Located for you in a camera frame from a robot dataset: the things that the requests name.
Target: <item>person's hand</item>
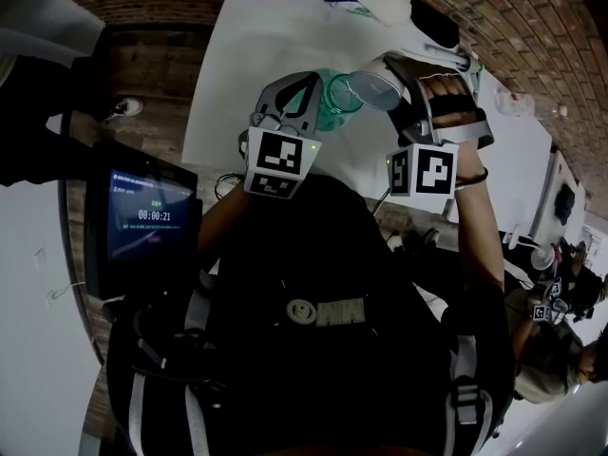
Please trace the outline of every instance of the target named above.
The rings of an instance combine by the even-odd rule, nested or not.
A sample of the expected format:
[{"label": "person's hand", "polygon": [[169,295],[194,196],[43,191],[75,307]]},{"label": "person's hand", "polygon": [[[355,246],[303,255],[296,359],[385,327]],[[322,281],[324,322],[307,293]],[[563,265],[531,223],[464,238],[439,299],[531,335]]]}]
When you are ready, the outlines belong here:
[{"label": "person's hand", "polygon": [[[429,99],[438,96],[467,94],[461,80],[453,76],[433,76],[420,81]],[[449,113],[441,117],[433,117],[435,128],[474,124],[475,122],[477,122],[477,117],[474,111]],[[477,153],[477,145],[477,141],[460,144],[456,176],[461,181],[474,179],[484,174],[484,165]]]}]

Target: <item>person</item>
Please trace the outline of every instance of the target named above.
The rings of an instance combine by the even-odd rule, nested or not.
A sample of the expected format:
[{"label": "person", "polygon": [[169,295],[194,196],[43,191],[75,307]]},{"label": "person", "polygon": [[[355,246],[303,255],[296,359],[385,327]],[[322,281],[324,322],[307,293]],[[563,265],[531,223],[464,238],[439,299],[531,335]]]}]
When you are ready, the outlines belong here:
[{"label": "person", "polygon": [[98,93],[65,66],[0,53],[0,184],[86,180],[91,149],[46,127],[49,117],[71,109],[102,121],[135,116],[143,102]]},{"label": "person", "polygon": [[[464,90],[440,77],[426,92]],[[461,144],[459,181],[484,172],[477,144]],[[485,183],[456,202],[464,282],[441,322],[364,200],[336,179],[309,174],[290,200],[241,184],[205,214],[200,264],[208,272],[219,258],[206,331],[230,388],[218,418],[205,418],[211,454],[445,454],[450,347],[463,333],[475,335],[492,433],[513,393],[503,255]]]},{"label": "person", "polygon": [[567,320],[537,323],[524,289],[507,297],[516,361],[515,391],[532,404],[562,398],[574,387],[608,380],[608,331],[586,346]]},{"label": "person", "polygon": [[584,262],[587,258],[587,248],[582,241],[571,249],[565,238],[560,242],[561,285],[564,290],[563,298],[571,307],[577,319],[585,318],[593,313],[593,307],[604,300],[608,292],[608,275],[602,278],[594,274]]}]

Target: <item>backpack strap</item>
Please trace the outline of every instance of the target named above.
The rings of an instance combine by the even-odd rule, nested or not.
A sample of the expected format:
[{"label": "backpack strap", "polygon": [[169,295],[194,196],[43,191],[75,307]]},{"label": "backpack strap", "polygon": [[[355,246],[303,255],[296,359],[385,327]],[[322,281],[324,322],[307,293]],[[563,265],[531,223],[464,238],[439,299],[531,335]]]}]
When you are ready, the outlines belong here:
[{"label": "backpack strap", "polygon": [[492,399],[475,379],[475,336],[458,336],[458,351],[451,352],[451,359],[444,456],[475,455],[482,448],[492,421]]}]

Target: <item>white box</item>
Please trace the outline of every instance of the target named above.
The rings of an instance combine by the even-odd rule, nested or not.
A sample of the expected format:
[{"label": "white box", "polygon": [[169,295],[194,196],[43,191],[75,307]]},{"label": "white box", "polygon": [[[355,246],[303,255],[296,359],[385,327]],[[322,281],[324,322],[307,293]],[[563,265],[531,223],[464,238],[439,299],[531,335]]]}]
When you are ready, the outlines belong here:
[{"label": "white box", "polygon": [[391,196],[454,198],[458,145],[413,143],[387,156]]},{"label": "white box", "polygon": [[245,191],[290,200],[311,170],[321,142],[249,127]]}]

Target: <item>wrist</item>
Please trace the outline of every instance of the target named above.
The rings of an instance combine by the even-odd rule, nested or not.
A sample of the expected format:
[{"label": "wrist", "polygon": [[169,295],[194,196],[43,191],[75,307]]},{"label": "wrist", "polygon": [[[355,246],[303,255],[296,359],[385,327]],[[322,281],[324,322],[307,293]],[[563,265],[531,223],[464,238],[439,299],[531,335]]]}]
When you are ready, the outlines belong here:
[{"label": "wrist", "polygon": [[479,178],[485,173],[484,165],[477,153],[473,157],[459,158],[456,167],[457,181],[470,181]]}]

